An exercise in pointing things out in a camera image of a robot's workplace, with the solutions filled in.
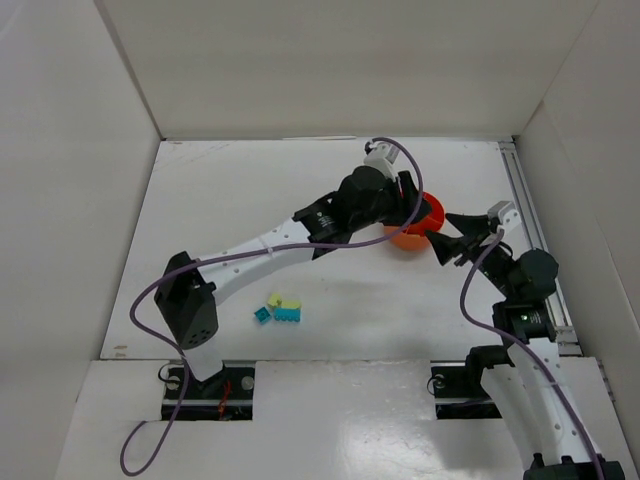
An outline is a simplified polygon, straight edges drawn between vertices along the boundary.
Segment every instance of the white panel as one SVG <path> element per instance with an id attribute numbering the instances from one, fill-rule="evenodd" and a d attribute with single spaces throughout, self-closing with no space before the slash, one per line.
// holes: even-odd
<path id="1" fill-rule="evenodd" d="M 102 0 L 164 136 L 519 133 L 596 0 Z"/>
<path id="2" fill-rule="evenodd" d="M 442 139 L 400 139 L 419 162 L 425 190 L 455 213 L 482 214 L 512 199 L 498 145 Z M 123 274 L 102 356 L 175 358 L 169 346 L 133 326 L 129 308 L 158 278 L 168 259 L 193 258 L 239 245 L 335 190 L 362 164 L 364 139 L 340 141 L 163 142 Z M 410 169 L 404 159 L 396 169 Z M 451 225 L 444 232 L 456 234 Z M 382 234 L 380 225 L 354 241 Z M 523 230 L 509 234 L 516 254 L 527 249 Z M 468 271 L 441 267 L 432 249 L 402 252 L 376 245 L 338 251 L 253 283 L 218 309 L 217 346 L 231 360 L 368 360 L 464 358 L 469 347 L 498 341 L 459 311 Z M 302 301 L 302 321 L 261 326 L 253 312 L 273 292 Z M 478 277 L 469 306 L 491 318 L 502 295 Z M 140 320 L 169 334 L 152 300 Z"/>
<path id="3" fill-rule="evenodd" d="M 0 478 L 50 479 L 158 138 L 91 0 L 0 2 Z"/>
<path id="4" fill-rule="evenodd" d="M 640 365 L 640 329 L 590 207 L 593 192 L 575 175 L 544 106 L 527 126 L 518 150 L 549 250 L 560 263 L 560 282 L 578 338 L 585 352 L 604 362 L 626 438 L 638 453 L 640 376 L 630 372 Z"/>
<path id="5" fill-rule="evenodd" d="M 561 253 L 572 318 L 586 351 L 604 361 L 636 462 L 638 51 L 640 3 L 601 0 L 521 143 L 547 239 Z"/>
<path id="6" fill-rule="evenodd" d="M 118 455 L 137 422 L 117 412 L 157 418 L 162 384 L 155 376 L 161 364 L 92 366 L 56 480 L 126 478 Z M 596 362 L 563 359 L 562 367 L 605 457 L 620 461 L 627 480 L 637 480 Z M 425 360 L 259 363 L 253 421 L 179 422 L 144 478 L 522 478 L 518 451 L 502 420 L 435 420 L 429 375 Z M 144 405 L 146 411 L 139 410 Z M 138 432 L 127 455 L 129 468 L 142 466 L 165 425 L 152 422 Z"/>
<path id="7" fill-rule="evenodd" d="M 545 97 L 640 315 L 640 3 L 605 0 Z"/>

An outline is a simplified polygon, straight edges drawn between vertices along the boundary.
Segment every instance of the blue toy block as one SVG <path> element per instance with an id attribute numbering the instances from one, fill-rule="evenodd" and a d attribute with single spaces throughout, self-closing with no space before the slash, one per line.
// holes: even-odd
<path id="1" fill-rule="evenodd" d="M 269 313 L 269 310 L 267 310 L 266 307 L 262 307 L 260 310 L 255 312 L 254 315 L 256 316 L 258 321 L 260 322 L 260 325 L 264 325 L 271 318 L 271 314 Z"/>
<path id="2" fill-rule="evenodd" d="M 300 323 L 300 310 L 290 308 L 276 308 L 273 317 L 278 321 Z"/>

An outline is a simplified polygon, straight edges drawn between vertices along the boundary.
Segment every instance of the white cardboard wall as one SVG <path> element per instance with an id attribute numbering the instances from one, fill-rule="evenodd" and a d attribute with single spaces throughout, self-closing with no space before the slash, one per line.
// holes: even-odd
<path id="1" fill-rule="evenodd" d="M 162 134 L 520 133 L 596 0 L 99 0 Z"/>
<path id="2" fill-rule="evenodd" d="M 640 463 L 640 4 L 601 0 L 519 141 L 573 322 Z"/>
<path id="3" fill-rule="evenodd" d="M 0 2 L 0 478 L 52 479 L 158 135 L 91 0 Z"/>

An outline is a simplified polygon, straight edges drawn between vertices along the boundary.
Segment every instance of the white floor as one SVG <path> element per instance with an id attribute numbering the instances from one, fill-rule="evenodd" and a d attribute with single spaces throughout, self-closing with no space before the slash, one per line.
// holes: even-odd
<path id="1" fill-rule="evenodd" d="M 637 479 L 593 359 L 563 358 L 587 428 L 606 458 Z M 99 361 L 78 399 L 56 480 L 124 479 L 153 450 L 162 361 Z M 522 465 L 502 420 L 435 420 L 429 362 L 260 362 L 250 422 L 179 422 L 153 480 L 514 480 Z"/>
<path id="2" fill-rule="evenodd" d="M 496 143 L 405 143 L 419 160 L 425 189 L 448 211 L 482 214 L 513 198 Z M 182 250 L 192 257 L 215 253 L 269 230 L 336 189 L 361 163 L 363 144 L 162 144 L 104 343 L 105 360 L 91 366 L 56 480 L 125 478 L 118 455 L 141 420 L 151 423 L 131 443 L 129 467 L 140 467 L 155 446 L 165 425 L 157 421 L 163 385 L 156 372 L 162 359 L 176 355 L 133 327 L 128 310 L 169 257 Z M 444 231 L 455 233 L 450 226 Z M 375 226 L 356 239 L 380 233 Z M 516 255 L 528 248 L 521 229 L 507 240 Z M 223 358 L 305 361 L 259 362 L 253 421 L 179 422 L 142 478 L 521 478 L 504 422 L 436 421 L 426 390 L 429 360 L 461 360 L 474 345 L 497 343 L 461 318 L 458 296 L 467 268 L 442 268 L 431 250 L 414 255 L 387 244 L 334 252 L 243 289 L 219 308 Z M 261 327 L 252 318 L 273 291 L 300 297 L 299 325 Z M 489 320 L 500 299 L 478 277 L 468 304 L 472 314 Z M 139 318 L 168 333 L 152 301 L 142 305 Z M 637 479 L 596 362 L 565 358 L 562 365 L 605 456 L 619 460 L 628 479 Z"/>
<path id="3" fill-rule="evenodd" d="M 483 214 L 513 194 L 495 142 L 403 139 L 422 168 L 425 190 L 447 211 Z M 364 139 L 164 142 L 144 200 L 102 350 L 105 359 L 176 358 L 129 321 L 133 299 L 162 274 L 167 260 L 233 247 L 268 231 L 338 188 L 361 164 Z M 399 157 L 397 168 L 410 169 Z M 454 234 L 451 226 L 444 232 Z M 355 236 L 377 237 L 379 225 Z M 507 241 L 528 248 L 522 229 Z M 218 309 L 217 346 L 235 360 L 458 360 L 497 337 L 467 324 L 458 296 L 468 267 L 441 267 L 432 250 L 408 254 L 385 244 L 334 252 L 243 289 Z M 303 303 L 299 325 L 257 324 L 253 312 L 274 291 Z M 490 319 L 501 295 L 478 276 L 468 304 Z M 168 334 L 151 299 L 143 323 Z"/>

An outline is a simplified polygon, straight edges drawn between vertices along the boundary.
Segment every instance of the orange bowl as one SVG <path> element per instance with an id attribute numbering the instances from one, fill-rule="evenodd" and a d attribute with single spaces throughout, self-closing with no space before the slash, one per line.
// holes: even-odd
<path id="1" fill-rule="evenodd" d="M 431 213 L 418 223 L 410 225 L 404 232 L 399 233 L 390 240 L 391 243 L 402 250 L 418 252 L 426 249 L 430 242 L 424 235 L 425 230 L 439 232 L 442 225 L 444 225 L 445 211 L 440 201 L 427 192 L 423 193 L 423 197 L 431 205 Z M 385 226 L 384 233 L 388 235 L 397 228 L 398 227 L 394 226 Z"/>

